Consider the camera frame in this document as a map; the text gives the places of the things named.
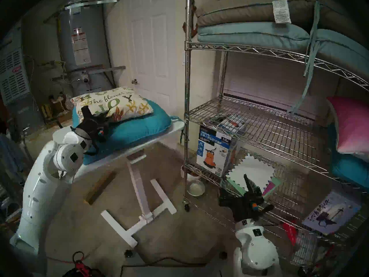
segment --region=teal cushion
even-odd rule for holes
[[[317,30],[317,57],[369,78],[369,51],[356,41],[331,30]]]
[[[293,24],[229,23],[198,29],[199,42],[244,44],[305,53],[309,34]]]
[[[337,132],[334,123],[328,126],[328,142],[331,149],[331,172],[345,181],[369,188],[369,164],[351,154],[336,150]]]
[[[106,136],[106,142],[96,142],[99,147],[99,153],[94,156],[85,155],[83,164],[88,165],[94,161],[109,156],[117,150],[139,145],[146,140],[152,139],[154,136],[166,131],[172,120],[167,113],[155,102],[147,100],[154,112],[145,116],[132,118],[119,123],[111,123],[109,125],[109,133]],[[78,116],[76,109],[73,109],[73,126],[76,127]],[[92,146],[89,152],[95,152]]]

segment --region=orange pump image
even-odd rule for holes
[[[217,147],[215,147],[215,149],[213,150],[207,150],[206,153],[206,158],[204,160],[204,164],[205,166],[209,167],[209,168],[215,168],[215,163],[214,163],[214,151],[217,149]]]

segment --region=throw pillow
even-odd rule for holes
[[[72,98],[71,101],[76,108],[79,123],[83,121],[81,108],[86,105],[92,114],[107,113],[110,122],[119,122],[153,112],[150,104],[128,87],[83,94]]]
[[[327,97],[327,100],[335,120],[337,151],[369,153],[369,106],[346,97]]]

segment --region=furnace logo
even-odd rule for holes
[[[16,67],[15,69],[13,69],[11,72],[12,72],[12,73],[16,73],[16,72],[18,72],[20,69],[21,69],[21,66],[18,66],[18,67]]]

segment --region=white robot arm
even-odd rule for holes
[[[263,235],[264,228],[256,225],[259,217],[273,209],[273,205],[258,211],[263,204],[259,188],[253,189],[250,180],[244,175],[248,191],[243,197],[235,197],[220,188],[219,205],[232,210],[236,222],[236,238],[241,242],[233,254],[233,276],[274,276],[281,277],[277,249]]]
[[[47,228],[61,207],[84,154],[91,145],[97,150],[94,139],[106,127],[102,115],[94,117],[88,108],[83,114],[83,122],[65,135],[62,144],[50,141],[44,146],[24,185],[22,216],[10,243],[31,272],[46,275]]]

